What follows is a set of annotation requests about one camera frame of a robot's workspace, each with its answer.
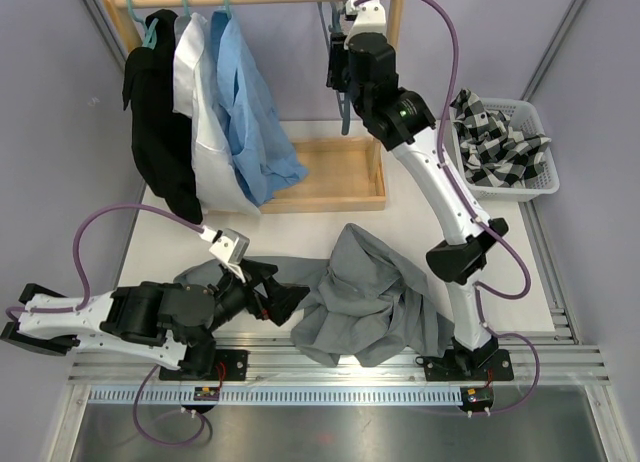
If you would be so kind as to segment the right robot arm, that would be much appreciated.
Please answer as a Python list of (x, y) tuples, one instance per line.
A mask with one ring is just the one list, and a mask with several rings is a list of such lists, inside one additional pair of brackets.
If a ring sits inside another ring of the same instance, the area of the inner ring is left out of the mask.
[(346, 95), (367, 131), (410, 173), (434, 211), (444, 239), (426, 261), (445, 283), (454, 315), (453, 346), (441, 361), (465, 379), (478, 377), (489, 368), (498, 342), (482, 326), (474, 285), (495, 238), (507, 233), (506, 221), (490, 218), (448, 171), (451, 159), (437, 147), (436, 119), (419, 94), (400, 87), (396, 53), (384, 35), (331, 34), (327, 85)]

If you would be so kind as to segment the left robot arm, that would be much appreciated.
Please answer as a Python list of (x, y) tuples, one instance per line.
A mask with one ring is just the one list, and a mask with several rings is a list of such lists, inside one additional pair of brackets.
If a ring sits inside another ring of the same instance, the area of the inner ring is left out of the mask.
[(3, 341), (64, 356), (72, 350), (134, 355), (161, 368), (163, 380), (215, 380), (222, 375), (214, 333), (243, 311), (277, 326), (309, 294), (281, 284), (273, 264), (244, 260), (237, 276), (222, 269), (207, 286), (143, 282), (88, 301), (66, 298), (38, 284), (21, 295), (21, 314), (6, 323)]

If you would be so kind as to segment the grey shirt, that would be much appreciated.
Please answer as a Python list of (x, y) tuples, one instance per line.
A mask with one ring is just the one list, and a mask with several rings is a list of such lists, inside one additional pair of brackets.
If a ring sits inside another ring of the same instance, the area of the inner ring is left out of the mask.
[(309, 287), (290, 340), (326, 367), (346, 355), (375, 367), (405, 348), (439, 358), (451, 342), (454, 325), (437, 311), (426, 274), (356, 224), (344, 226), (327, 259), (258, 260), (277, 266), (278, 282)]

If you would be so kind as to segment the black white checkered shirt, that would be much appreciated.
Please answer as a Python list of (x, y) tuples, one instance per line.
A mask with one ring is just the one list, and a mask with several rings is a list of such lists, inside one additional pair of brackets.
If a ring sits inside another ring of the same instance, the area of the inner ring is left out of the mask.
[(486, 108), (467, 88), (460, 90), (450, 107), (469, 183), (507, 188), (542, 174), (551, 142), (543, 132), (515, 128), (511, 116)]

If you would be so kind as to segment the blue-grey hanger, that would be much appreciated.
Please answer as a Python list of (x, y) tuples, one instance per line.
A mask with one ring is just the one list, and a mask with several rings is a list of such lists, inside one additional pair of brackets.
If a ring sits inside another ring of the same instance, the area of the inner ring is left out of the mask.
[[(319, 13), (319, 19), (322, 26), (323, 37), (327, 49), (327, 54), (331, 53), (331, 38), (333, 34), (337, 34), (342, 31), (341, 26), (341, 8), (335, 1), (329, 2), (331, 8), (331, 23), (328, 24), (325, 20), (323, 3), (317, 2), (317, 9)], [(336, 101), (338, 105), (339, 114), (342, 120), (341, 134), (347, 136), (350, 130), (351, 123), (351, 105), (346, 94), (341, 94), (335, 90)]]

